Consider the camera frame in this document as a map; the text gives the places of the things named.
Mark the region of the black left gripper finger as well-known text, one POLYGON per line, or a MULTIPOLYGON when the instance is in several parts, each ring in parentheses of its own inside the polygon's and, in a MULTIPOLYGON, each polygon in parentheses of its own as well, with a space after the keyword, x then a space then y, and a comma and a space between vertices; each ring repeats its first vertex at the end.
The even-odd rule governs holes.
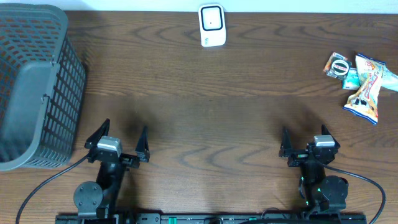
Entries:
POLYGON ((85 148, 92 149, 97 146, 103 136, 109 133, 110 119, 106 118, 103 124, 86 140, 85 148))
POLYGON ((137 146, 135 149, 137 157, 141 162, 149 162, 150 152, 149 152, 149 144, 148 144, 148 128, 144 126, 140 138, 137 142, 137 146))

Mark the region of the yellow snack chip bag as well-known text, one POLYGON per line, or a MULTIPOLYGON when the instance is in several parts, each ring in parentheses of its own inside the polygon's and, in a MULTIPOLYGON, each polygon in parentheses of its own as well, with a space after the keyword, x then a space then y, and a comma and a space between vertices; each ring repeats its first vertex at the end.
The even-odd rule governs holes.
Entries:
POLYGON ((355 58, 358 76, 365 77, 359 90, 348 97, 343 109, 368 120, 373 125, 378 122, 378 96, 382 86, 384 63, 363 54, 355 58))

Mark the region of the green Kleenex tissue pack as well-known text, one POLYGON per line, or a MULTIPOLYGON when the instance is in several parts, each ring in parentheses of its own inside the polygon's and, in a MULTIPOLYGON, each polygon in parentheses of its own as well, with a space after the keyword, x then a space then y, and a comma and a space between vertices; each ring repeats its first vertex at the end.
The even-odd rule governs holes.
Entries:
POLYGON ((346 77, 342 81, 342 89, 358 90, 361 87, 358 71, 356 68, 350 68, 346 77))

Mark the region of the green Zam-Buk ointment box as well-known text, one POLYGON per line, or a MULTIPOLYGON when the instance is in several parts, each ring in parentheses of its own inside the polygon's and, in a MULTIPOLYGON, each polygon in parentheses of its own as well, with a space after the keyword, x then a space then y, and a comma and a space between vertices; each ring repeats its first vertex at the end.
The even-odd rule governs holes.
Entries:
POLYGON ((333 59, 331 61, 330 69, 327 71, 326 75, 332 78, 337 78, 339 80, 344 80, 352 66, 350 61, 343 59, 333 59))

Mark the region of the orange Kleenex tissue pack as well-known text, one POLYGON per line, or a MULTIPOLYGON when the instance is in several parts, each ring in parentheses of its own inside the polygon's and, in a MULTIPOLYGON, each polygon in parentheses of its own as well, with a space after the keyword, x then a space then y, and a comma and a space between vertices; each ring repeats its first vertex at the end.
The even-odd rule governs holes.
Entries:
POLYGON ((330 55, 328 61, 326 62, 326 65, 325 65, 324 68, 323 68, 323 71, 324 71, 325 73, 327 73, 327 72, 330 70, 331 63, 332 63, 332 60, 333 60, 334 58, 342 59, 342 60, 348 61, 348 58, 346 58, 345 56, 343 56, 343 55, 341 55, 341 54, 339 54, 339 53, 333 52, 333 53, 330 55))

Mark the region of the large wet wipes pack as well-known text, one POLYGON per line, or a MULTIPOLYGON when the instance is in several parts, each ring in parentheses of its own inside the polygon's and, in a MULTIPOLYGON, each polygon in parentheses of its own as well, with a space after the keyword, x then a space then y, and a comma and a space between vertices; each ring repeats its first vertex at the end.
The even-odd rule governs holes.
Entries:
POLYGON ((385 65, 383 66, 382 87, 398 92, 398 77, 385 65))

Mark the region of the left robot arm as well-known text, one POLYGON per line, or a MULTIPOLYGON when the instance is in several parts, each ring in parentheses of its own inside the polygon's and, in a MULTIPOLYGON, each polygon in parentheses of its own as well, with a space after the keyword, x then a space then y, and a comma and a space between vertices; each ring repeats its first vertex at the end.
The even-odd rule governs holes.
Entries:
POLYGON ((108 135, 110 120, 104 123, 86 140, 89 163, 100 162, 95 181, 80 184, 73 195, 78 209, 78 223, 134 223, 129 212, 116 208, 124 173, 138 169, 141 162, 149 162, 148 130, 143 127, 135 154, 123 153, 121 140, 108 135))

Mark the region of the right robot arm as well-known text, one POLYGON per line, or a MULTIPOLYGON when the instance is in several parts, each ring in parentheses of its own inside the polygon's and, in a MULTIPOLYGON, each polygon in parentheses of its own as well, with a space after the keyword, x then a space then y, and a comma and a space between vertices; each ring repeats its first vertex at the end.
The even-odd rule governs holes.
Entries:
POLYGON ((348 181, 325 173, 325 166, 335 159, 339 148, 340 144, 325 125, 322 133, 314 136, 305 149, 294 149, 287 128, 282 131, 279 156, 287 158, 289 167, 300 168, 298 191, 307 203, 302 212, 306 220, 317 215, 338 215, 346 208, 348 181))

